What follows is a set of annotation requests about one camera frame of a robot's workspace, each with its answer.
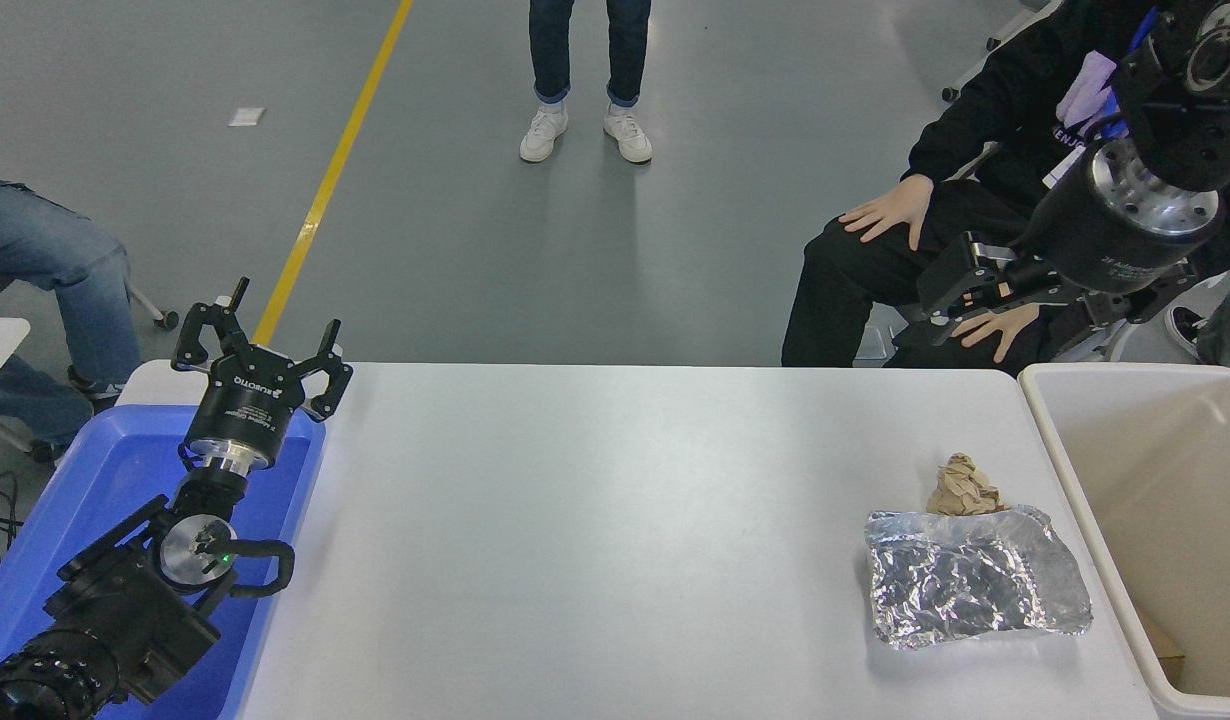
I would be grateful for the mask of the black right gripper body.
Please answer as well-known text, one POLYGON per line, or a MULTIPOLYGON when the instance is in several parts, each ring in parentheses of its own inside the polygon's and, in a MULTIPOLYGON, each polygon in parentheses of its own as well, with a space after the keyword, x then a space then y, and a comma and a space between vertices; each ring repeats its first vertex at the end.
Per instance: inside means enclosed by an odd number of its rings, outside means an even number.
POLYGON ((1082 290, 1144 290, 1215 236, 1215 190, 1156 176, 1137 149, 1085 149, 1036 206, 1023 250, 1082 290))

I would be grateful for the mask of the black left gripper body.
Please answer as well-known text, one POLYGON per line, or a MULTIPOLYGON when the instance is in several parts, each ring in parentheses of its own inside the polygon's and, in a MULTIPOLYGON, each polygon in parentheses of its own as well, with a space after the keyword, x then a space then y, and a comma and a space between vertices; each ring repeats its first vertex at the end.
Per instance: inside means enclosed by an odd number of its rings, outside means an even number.
POLYGON ((208 386, 184 446, 205 455, 208 446, 232 442, 258 457, 278 457, 292 415, 304 401, 295 361, 266 348, 213 361, 208 386))

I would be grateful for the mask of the person's left hand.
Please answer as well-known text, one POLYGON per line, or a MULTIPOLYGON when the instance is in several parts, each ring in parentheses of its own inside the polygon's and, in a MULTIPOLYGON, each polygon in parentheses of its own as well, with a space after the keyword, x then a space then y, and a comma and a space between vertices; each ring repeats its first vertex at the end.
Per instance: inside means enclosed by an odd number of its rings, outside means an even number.
POLYGON ((1041 305, 1025 304, 1012 306, 1002 313, 985 313, 972 316, 959 322, 950 337, 958 338, 961 346, 972 348, 980 345, 996 334, 996 347, 993 350, 991 361, 1002 363, 1014 341, 1022 334, 1030 324, 1036 322, 1041 316, 1041 305))

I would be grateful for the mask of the person's right hand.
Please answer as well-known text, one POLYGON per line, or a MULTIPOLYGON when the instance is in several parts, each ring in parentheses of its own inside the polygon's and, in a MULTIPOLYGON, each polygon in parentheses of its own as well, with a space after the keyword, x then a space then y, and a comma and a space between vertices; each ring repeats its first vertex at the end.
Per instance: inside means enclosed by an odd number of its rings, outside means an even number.
POLYGON ((934 190, 932 178, 911 174, 886 193, 845 210, 836 220, 845 233, 856 234, 859 242, 875 242, 886 233, 904 225, 907 246, 916 252, 934 190))

